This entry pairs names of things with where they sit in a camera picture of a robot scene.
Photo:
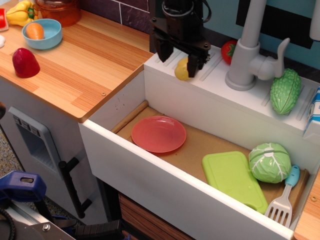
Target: yellow bell pepper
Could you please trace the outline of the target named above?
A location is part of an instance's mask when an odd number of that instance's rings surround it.
[[[38,11],[33,8],[31,1],[19,2],[6,12],[6,19],[12,25],[25,26],[26,24],[38,19]]]

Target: blue spatula handle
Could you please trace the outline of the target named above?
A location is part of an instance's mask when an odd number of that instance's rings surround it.
[[[285,184],[289,184],[294,187],[299,181],[300,177],[300,169],[297,165],[293,165],[291,167],[290,175],[284,180]]]

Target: faucet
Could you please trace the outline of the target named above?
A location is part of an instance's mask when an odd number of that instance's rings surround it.
[[[320,0],[315,0],[310,26],[310,38],[315,41],[320,41]]]
[[[251,89],[256,83],[255,76],[260,80],[271,80],[284,74],[284,53],[290,42],[289,38],[278,46],[278,59],[259,54],[259,35],[266,4],[267,0],[250,1],[242,36],[236,44],[230,69],[225,76],[226,84],[232,89]]]

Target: orange container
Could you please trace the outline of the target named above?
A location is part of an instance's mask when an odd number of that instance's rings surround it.
[[[36,0],[34,9],[42,18],[57,20],[62,27],[68,27],[81,18],[80,0]]]

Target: orange carrot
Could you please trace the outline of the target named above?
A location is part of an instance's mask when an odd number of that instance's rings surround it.
[[[40,40],[45,38],[44,28],[36,22],[29,23],[25,28],[25,33],[30,39]]]

